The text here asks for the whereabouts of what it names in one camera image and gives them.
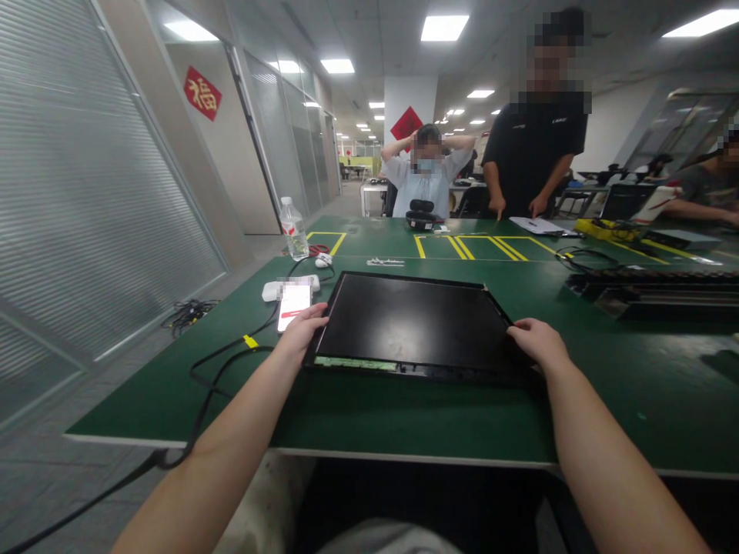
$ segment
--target hand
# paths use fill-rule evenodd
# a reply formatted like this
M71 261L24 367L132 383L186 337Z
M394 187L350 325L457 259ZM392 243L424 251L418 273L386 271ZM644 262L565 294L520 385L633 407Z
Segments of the hand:
M529 204L529 212L531 212L531 218L536 219L539 215L545 213L547 211L548 204L548 198L545 198L542 195L538 195Z
M487 208L491 212L496 212L498 214L498 221L500 221L503 218L503 210L506 208L506 199L503 195L492 196L490 197L490 204Z
M739 212L727 211L724 214L724 216L721 218L721 221L725 221L726 223L731 223L734 227L739 228Z
M327 306L328 304L321 302L298 314L277 342L274 354L283 357L290 365L298 369L306 355L313 333L329 322L327 317L321 317Z
M572 364L560 334L538 319L521 319L508 328L508 334L541 366L544 373L547 368Z

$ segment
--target phone screen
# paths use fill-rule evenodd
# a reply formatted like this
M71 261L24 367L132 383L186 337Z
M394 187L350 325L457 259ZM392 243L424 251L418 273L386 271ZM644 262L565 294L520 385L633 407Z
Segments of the phone screen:
M310 284L289 283L283 286L283 298L279 303L279 316L277 318L277 332L284 332L296 315L310 307L310 296Z

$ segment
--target water bottle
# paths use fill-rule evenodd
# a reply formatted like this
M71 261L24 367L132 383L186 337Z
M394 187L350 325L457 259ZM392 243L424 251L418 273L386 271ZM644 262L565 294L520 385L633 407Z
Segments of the water bottle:
M283 196L280 201L283 208L279 212L279 223L283 227L290 255L297 262L307 258L310 254L308 239L306 239L306 227L303 224L303 217L293 205L293 199L289 196Z

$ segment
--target ceiling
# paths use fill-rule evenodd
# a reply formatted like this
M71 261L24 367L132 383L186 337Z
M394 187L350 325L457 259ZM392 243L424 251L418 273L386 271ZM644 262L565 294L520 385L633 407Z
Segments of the ceiling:
M580 66L594 94L675 69L739 71L739 25L697 39L661 39L670 30L739 0L256 0L293 48L330 84L337 130L360 139L356 123L374 135L386 75L439 75L434 119L451 108L449 130L484 119L509 101L511 69L520 67L527 33L545 12L576 4L593 18L593 45ZM427 15L470 15L456 42L421 42ZM328 75L321 58L349 58L356 73ZM492 88L486 99L467 95Z

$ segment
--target window blinds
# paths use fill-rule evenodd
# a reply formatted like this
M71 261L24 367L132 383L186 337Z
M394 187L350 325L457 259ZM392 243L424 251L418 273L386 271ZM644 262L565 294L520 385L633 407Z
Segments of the window blinds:
M74 359L225 269L140 100L89 0L0 0L0 297Z

